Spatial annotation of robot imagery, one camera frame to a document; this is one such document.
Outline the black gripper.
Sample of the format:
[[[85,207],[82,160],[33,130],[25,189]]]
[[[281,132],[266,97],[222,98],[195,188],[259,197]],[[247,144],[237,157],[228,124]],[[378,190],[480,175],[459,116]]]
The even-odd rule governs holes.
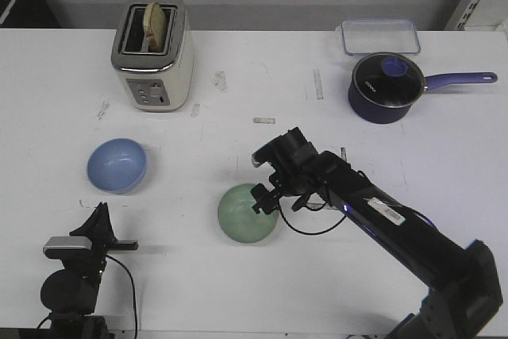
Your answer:
[[[73,233],[93,233],[99,229],[100,221],[104,225],[106,235],[87,237],[81,234],[72,234],[68,236],[87,237],[91,240],[92,253],[84,258],[72,260],[61,260],[63,266],[78,275],[100,275],[106,268],[106,257],[109,252],[135,251],[138,249],[137,240],[118,240],[112,233],[113,226],[110,220],[109,207],[106,202],[100,202],[90,217]]]
[[[304,137],[299,127],[288,130],[267,144],[271,146],[272,157],[266,162],[275,172],[269,176],[274,189],[269,191],[262,183],[251,189],[255,199],[252,207],[256,214],[269,215],[281,208],[280,199],[284,196],[319,194],[328,196],[328,190],[310,169],[318,158],[316,148]]]

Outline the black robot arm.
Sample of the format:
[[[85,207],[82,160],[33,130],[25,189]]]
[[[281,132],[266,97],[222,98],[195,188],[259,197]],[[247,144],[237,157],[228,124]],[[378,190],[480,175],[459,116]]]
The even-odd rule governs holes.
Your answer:
[[[271,214],[282,197],[293,210],[319,195],[383,246],[428,288],[417,314],[409,314],[390,338],[474,338],[497,314],[502,291],[492,251],[479,240],[467,248],[447,238],[421,214],[380,190],[338,155],[318,152],[299,128],[252,154],[274,168],[273,190],[259,183],[251,193],[255,212]]]
[[[114,235],[108,204],[100,202],[90,217],[67,236],[50,237],[43,254],[60,260],[63,268],[53,272],[40,289],[40,300],[49,310],[48,338],[114,338],[106,319],[95,315],[102,275],[108,260],[122,267],[132,289],[134,334],[138,334],[137,297],[130,270],[110,252],[135,251],[136,240],[120,241]]]

